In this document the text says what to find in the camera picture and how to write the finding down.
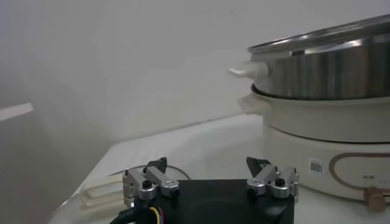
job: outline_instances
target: pot lid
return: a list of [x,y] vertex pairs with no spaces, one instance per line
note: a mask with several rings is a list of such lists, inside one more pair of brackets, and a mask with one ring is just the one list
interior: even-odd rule
[[309,33],[277,39],[248,48],[252,54],[300,51],[390,33],[390,14]]

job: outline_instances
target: stainless steel pot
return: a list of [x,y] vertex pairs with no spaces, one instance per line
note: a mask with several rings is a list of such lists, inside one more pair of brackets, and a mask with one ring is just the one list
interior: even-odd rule
[[248,48],[267,75],[255,93],[282,99],[345,100],[390,96],[390,15]]

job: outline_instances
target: metal bracket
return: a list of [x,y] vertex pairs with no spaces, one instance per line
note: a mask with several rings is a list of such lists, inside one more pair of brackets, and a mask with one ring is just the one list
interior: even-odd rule
[[287,167],[280,172],[280,176],[271,183],[271,194],[275,198],[288,198],[290,194],[298,196],[299,174],[295,168]]
[[145,179],[139,171],[130,169],[123,174],[123,194],[125,203],[127,198],[133,196],[143,201],[150,201],[156,197],[156,185]]
[[145,177],[157,185],[160,185],[161,194],[165,197],[175,198],[179,196],[179,182],[168,178],[163,172],[159,171],[156,167],[151,166],[146,169]]
[[277,176],[277,168],[270,164],[266,165],[258,175],[246,181],[248,194],[256,197],[265,194],[266,185],[269,181],[277,178]]

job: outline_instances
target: qr code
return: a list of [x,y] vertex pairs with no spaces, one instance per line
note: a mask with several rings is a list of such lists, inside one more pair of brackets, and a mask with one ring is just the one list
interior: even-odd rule
[[319,159],[309,159],[309,171],[312,174],[322,176],[322,161]]

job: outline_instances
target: wooden knob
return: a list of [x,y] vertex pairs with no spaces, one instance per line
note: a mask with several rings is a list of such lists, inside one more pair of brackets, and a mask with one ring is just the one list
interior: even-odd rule
[[364,191],[364,201],[371,211],[384,212],[386,210],[385,197],[382,191],[375,187],[370,187]]

